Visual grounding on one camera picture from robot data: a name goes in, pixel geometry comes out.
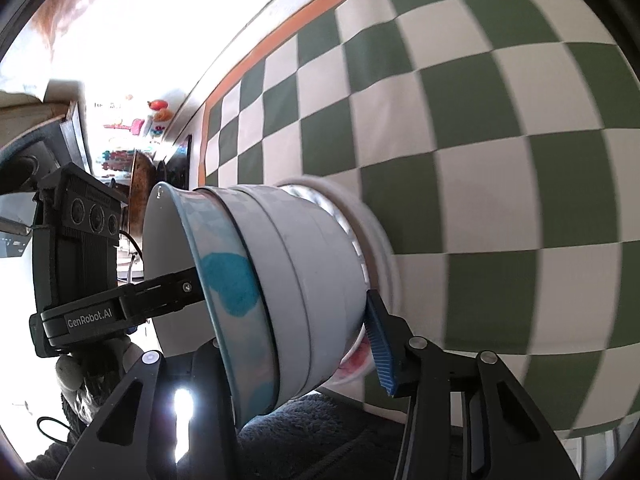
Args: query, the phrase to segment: gray fuzzy fabric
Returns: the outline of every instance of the gray fuzzy fabric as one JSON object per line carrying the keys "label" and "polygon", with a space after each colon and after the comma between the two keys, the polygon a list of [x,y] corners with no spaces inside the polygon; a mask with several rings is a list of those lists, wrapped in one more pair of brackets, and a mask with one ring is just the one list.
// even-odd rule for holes
{"label": "gray fuzzy fabric", "polygon": [[[70,420],[72,433],[76,420]],[[404,426],[321,394],[288,402],[257,417],[238,435],[242,480],[391,480]],[[53,444],[28,467],[53,480],[72,447]],[[188,460],[178,464],[186,478]],[[462,476],[462,438],[451,441],[451,479]]]}

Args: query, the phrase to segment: screw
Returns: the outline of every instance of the screw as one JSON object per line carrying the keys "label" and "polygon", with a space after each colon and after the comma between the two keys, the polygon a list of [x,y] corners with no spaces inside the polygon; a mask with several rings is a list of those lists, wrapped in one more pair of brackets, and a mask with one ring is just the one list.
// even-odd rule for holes
{"label": "screw", "polygon": [[423,348],[427,348],[427,340],[419,335],[416,335],[409,339],[409,346],[411,348],[415,348],[416,350],[422,350]]}
{"label": "screw", "polygon": [[151,352],[147,352],[142,356],[142,362],[145,365],[152,365],[153,363],[158,361],[159,358],[160,358],[160,354],[155,350],[152,350]]}
{"label": "screw", "polygon": [[498,356],[489,350],[485,350],[480,354],[480,360],[488,365],[495,365],[498,362]]}

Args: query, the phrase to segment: camera lens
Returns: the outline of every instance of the camera lens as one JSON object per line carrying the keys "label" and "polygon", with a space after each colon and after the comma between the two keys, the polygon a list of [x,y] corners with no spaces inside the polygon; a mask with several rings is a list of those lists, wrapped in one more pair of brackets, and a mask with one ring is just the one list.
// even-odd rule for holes
{"label": "camera lens", "polygon": [[116,232],[118,231],[118,223],[116,221],[116,215],[109,216],[107,227],[109,229],[111,236],[115,236]]}
{"label": "camera lens", "polygon": [[79,198],[71,203],[71,220],[74,224],[81,224],[84,220],[84,204]]}
{"label": "camera lens", "polygon": [[100,233],[104,228],[104,211],[97,204],[91,208],[91,212],[89,213],[89,224],[91,225],[92,231],[95,233]]}

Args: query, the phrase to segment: checkered tablecloth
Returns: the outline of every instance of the checkered tablecloth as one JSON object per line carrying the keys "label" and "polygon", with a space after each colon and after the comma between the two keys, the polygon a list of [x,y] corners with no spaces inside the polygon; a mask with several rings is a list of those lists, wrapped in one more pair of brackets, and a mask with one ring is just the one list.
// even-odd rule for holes
{"label": "checkered tablecloth", "polygon": [[[209,185],[360,196],[414,332],[498,352],[561,436],[640,410],[640,91],[582,0],[345,0],[205,131]],[[375,374],[360,391],[399,406]]]}

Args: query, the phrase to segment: black wire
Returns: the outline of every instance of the black wire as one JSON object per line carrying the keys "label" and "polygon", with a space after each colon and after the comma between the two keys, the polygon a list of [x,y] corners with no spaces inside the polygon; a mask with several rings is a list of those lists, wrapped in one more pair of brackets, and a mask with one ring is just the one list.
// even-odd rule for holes
{"label": "black wire", "polygon": [[63,422],[60,422],[59,420],[57,420],[56,418],[53,418],[52,416],[41,416],[37,421],[36,421],[36,427],[38,428],[38,431],[40,433],[42,433],[44,436],[46,436],[48,439],[53,440],[53,442],[55,442],[56,444],[62,444],[62,446],[68,446],[68,444],[63,441],[63,440],[59,440],[57,438],[52,437],[50,434],[45,433],[42,428],[40,427],[40,424],[43,423],[45,420],[49,420],[51,422],[57,422],[60,426],[62,426],[63,428],[67,428],[69,431],[71,431],[71,428],[64,424]]}
{"label": "black wire", "polygon": [[133,246],[136,248],[136,250],[138,251],[138,254],[140,255],[140,259],[142,260],[142,251],[140,250],[140,247],[138,247],[138,244],[136,243],[136,241],[133,239],[133,236],[131,236],[126,231],[123,231],[122,229],[120,229],[120,234],[129,239],[129,242],[131,242]]}

